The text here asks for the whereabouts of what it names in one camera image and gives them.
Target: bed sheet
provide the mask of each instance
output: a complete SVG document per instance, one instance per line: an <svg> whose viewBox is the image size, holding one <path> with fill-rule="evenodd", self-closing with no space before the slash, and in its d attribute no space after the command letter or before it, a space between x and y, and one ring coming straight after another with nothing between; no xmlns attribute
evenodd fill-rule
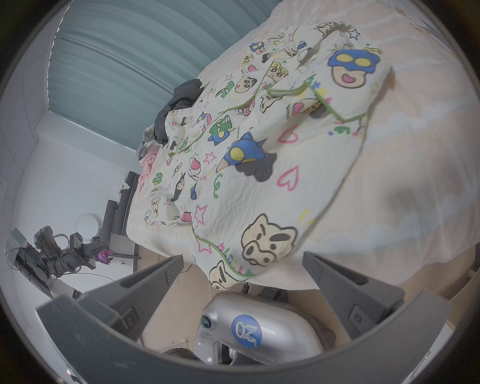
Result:
<svg viewBox="0 0 480 384"><path fill-rule="evenodd" d="M301 266L303 251L309 250L399 284L422 266L447 262L480 240L479 101L454 54L392 3L284 0L265 23L199 75L208 92L231 68L241 66L241 54L251 42L286 26L330 20L382 36L373 42L393 66L371 108L359 158L336 197L293 254L250 282L315 289ZM148 227L144 213L134 198L128 236L154 252L183 253L185 261L193 262L190 228Z"/></svg>

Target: curtain fold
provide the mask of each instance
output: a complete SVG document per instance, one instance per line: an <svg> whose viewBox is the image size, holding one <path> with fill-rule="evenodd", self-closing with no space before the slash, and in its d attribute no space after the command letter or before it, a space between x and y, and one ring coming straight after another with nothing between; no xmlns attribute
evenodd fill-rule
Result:
<svg viewBox="0 0 480 384"><path fill-rule="evenodd" d="M181 83L263 23L279 0L74 0L48 63L48 109L124 146Z"/></svg>

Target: yellow eye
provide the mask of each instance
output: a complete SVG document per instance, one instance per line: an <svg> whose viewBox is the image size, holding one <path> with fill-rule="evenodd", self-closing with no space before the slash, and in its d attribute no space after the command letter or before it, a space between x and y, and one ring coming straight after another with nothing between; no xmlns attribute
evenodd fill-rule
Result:
<svg viewBox="0 0 480 384"><path fill-rule="evenodd" d="M350 63L353 61L353 57L351 57L349 54L347 53L340 53L336 59L338 61L341 61L342 63Z"/></svg>
<svg viewBox="0 0 480 384"><path fill-rule="evenodd" d="M245 158L245 153L238 147L230 150L230 158L233 161L242 161Z"/></svg>
<svg viewBox="0 0 480 384"><path fill-rule="evenodd" d="M370 67L372 65L372 62L364 57L359 57L355 60L355 64L360 67Z"/></svg>

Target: purple object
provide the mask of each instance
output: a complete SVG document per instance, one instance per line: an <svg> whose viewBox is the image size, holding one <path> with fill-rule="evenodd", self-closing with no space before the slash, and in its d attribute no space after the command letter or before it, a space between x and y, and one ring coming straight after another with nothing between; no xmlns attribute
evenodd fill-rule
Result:
<svg viewBox="0 0 480 384"><path fill-rule="evenodd" d="M112 250L104 249L102 252L100 252L97 255L96 259L97 259L97 261L108 265L113 260L113 257L109 257L111 254L113 254Z"/></svg>

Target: wooden floor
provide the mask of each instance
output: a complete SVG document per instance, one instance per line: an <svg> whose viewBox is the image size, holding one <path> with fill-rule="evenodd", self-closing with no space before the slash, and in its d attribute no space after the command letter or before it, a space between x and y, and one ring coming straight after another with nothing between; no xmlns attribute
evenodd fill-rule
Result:
<svg viewBox="0 0 480 384"><path fill-rule="evenodd" d="M140 247L139 255L139 270L165 259L143 247ZM409 301L423 288L446 299L452 298L468 282L468 270L473 262L474 248L448 263L424 266L409 280L400 284L405 291L405 301ZM250 286L249 293L252 295L258 295L263 289L254 284ZM239 292L241 287L242 284L238 284L232 290ZM202 311L218 292L210 286L199 267L186 264L145 328L145 346L157 351L180 345L192 349ZM289 291L288 301L332 329L336 334L336 348L350 342L345 329L320 291Z"/></svg>

